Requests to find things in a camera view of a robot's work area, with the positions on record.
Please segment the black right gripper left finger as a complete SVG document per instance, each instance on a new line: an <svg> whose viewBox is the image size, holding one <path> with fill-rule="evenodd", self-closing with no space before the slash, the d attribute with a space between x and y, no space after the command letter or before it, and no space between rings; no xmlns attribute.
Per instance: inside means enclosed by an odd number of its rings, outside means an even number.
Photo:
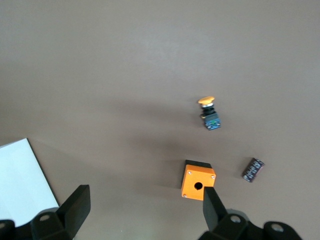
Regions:
<svg viewBox="0 0 320 240"><path fill-rule="evenodd" d="M90 186L79 185L60 207L43 210L24 225L0 220L0 240L73 240L90 211Z"/></svg>

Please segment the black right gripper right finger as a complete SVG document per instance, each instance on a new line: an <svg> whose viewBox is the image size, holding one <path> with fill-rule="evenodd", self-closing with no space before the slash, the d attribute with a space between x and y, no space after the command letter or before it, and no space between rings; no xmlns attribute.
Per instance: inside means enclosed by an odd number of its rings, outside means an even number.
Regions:
<svg viewBox="0 0 320 240"><path fill-rule="evenodd" d="M213 187L204 188L203 215L208 227L199 240L303 240L288 224L268 221L260 228L241 211L227 211Z"/></svg>

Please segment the white drawer cabinet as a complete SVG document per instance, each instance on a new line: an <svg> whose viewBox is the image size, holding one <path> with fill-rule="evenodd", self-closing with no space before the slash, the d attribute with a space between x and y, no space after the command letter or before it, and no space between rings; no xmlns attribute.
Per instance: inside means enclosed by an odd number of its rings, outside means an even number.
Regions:
<svg viewBox="0 0 320 240"><path fill-rule="evenodd" d="M0 146L0 220L20 227L58 206L28 139Z"/></svg>

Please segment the yellow mushroom push button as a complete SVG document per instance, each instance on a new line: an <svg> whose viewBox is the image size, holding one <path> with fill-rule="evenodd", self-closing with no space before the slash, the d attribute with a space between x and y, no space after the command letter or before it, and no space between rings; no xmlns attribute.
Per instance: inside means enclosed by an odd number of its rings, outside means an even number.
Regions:
<svg viewBox="0 0 320 240"><path fill-rule="evenodd" d="M221 121L215 110L214 96L206 96L198 100L198 104L202 110L200 118L207 130L212 131L221 127Z"/></svg>

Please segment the small black contact block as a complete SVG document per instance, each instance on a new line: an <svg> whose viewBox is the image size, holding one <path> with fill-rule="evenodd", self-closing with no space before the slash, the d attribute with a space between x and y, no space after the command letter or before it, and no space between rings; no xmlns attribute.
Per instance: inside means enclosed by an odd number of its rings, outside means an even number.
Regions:
<svg viewBox="0 0 320 240"><path fill-rule="evenodd" d="M252 183L264 166L264 162L253 157L242 172L241 176L245 181Z"/></svg>

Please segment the orange button enclosure box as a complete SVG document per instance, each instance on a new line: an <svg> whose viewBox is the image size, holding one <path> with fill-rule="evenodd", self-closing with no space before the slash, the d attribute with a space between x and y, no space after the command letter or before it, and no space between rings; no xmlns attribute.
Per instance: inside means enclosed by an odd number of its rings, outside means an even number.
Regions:
<svg viewBox="0 0 320 240"><path fill-rule="evenodd" d="M204 188L213 187L215 181L216 173L210 163L186 159L181 182L181 196L203 201Z"/></svg>

